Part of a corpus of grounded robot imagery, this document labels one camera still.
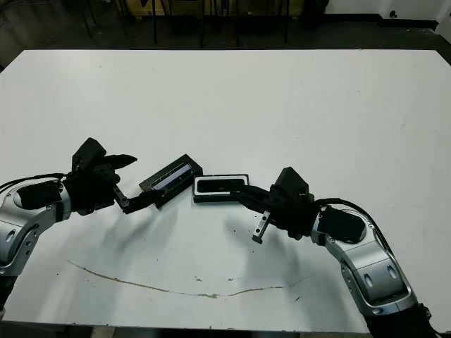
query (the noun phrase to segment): white table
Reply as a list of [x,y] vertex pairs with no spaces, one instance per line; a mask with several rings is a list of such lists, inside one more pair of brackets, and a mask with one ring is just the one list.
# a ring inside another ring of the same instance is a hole
[[[139,158],[119,171],[130,195],[184,153],[263,188],[291,165],[374,216],[451,329],[451,68],[434,51],[24,51],[0,104],[0,182],[68,172],[87,137]],[[275,227],[259,246],[256,216],[189,189],[74,214],[39,239],[5,320],[365,332],[333,257]]]

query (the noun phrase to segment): brown streak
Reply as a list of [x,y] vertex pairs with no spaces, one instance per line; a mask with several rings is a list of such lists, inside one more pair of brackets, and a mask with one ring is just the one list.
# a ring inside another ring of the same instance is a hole
[[[84,266],[78,265],[77,263],[74,263],[74,262],[72,262],[70,260],[67,260],[67,261],[70,264],[74,265],[75,267],[77,267],[77,268],[79,268],[79,269],[81,269],[81,270],[83,270],[83,271],[85,271],[87,273],[90,273],[90,274],[92,274],[94,276],[97,276],[97,277],[100,277],[100,278],[104,278],[105,280],[110,280],[112,282],[120,282],[120,283],[123,283],[123,284],[133,285],[135,287],[145,287],[146,289],[151,289],[151,290],[160,291],[160,292],[169,292],[170,294],[181,294],[183,296],[197,296],[197,297],[206,297],[206,298],[210,298],[210,299],[217,299],[218,297],[234,297],[234,296],[237,296],[238,294],[245,294],[246,292],[264,291],[264,290],[269,290],[269,289],[284,289],[284,288],[286,288],[286,287],[257,287],[255,289],[246,289],[246,290],[242,290],[242,291],[239,291],[239,292],[235,292],[233,294],[190,294],[190,293],[187,293],[187,292],[171,291],[171,290],[162,289],[162,288],[159,288],[159,287],[153,287],[153,286],[150,286],[150,285],[145,285],[145,284],[140,284],[140,283],[135,283],[135,282],[129,282],[127,280],[121,280],[121,279],[119,279],[117,277],[109,277],[109,276],[106,276],[106,275],[102,275],[100,273],[96,273],[96,272],[94,272],[92,270],[89,270],[89,269],[85,268]],[[304,278],[301,278],[297,282],[295,282],[295,283],[293,283],[291,285],[288,285],[287,288],[294,287],[296,284],[301,282],[303,279]]]

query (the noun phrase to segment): dark floor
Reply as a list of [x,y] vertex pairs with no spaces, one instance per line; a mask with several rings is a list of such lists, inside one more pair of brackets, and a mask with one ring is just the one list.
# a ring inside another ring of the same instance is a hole
[[97,16],[90,25],[92,38],[78,25],[50,41],[49,49],[435,49],[451,63],[451,44],[430,28],[381,27],[375,21],[324,22],[303,28],[298,19],[243,17],[207,18],[204,43],[200,46],[201,22],[195,18],[157,20],[157,44],[151,18],[128,20],[121,25],[116,12]]

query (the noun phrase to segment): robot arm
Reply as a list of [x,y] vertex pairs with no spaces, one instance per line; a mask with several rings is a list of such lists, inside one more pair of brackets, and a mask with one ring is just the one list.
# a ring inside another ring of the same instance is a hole
[[[377,224],[363,209],[341,199],[314,200],[308,184],[285,168],[269,192],[245,186],[233,193],[263,213],[252,239],[262,243],[269,223],[295,239],[310,236],[338,261],[343,279],[375,337],[439,337],[428,309],[416,300]],[[346,205],[340,210],[331,204]]]
[[160,190],[151,190],[128,199],[117,187],[120,177],[115,170],[136,160],[129,155],[106,156],[105,149],[89,138],[73,155],[67,175],[41,175],[0,186],[5,190],[26,180],[58,178],[17,187],[5,195],[0,207],[0,308],[4,308],[39,236],[53,224],[67,220],[72,212],[88,215],[114,201],[124,213],[132,213],[161,196]]

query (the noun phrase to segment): white wall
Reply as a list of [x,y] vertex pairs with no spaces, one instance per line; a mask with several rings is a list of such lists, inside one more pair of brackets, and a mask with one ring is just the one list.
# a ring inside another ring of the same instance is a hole
[[445,20],[451,12],[451,0],[330,0],[329,14],[380,14],[390,18],[396,11],[397,19]]

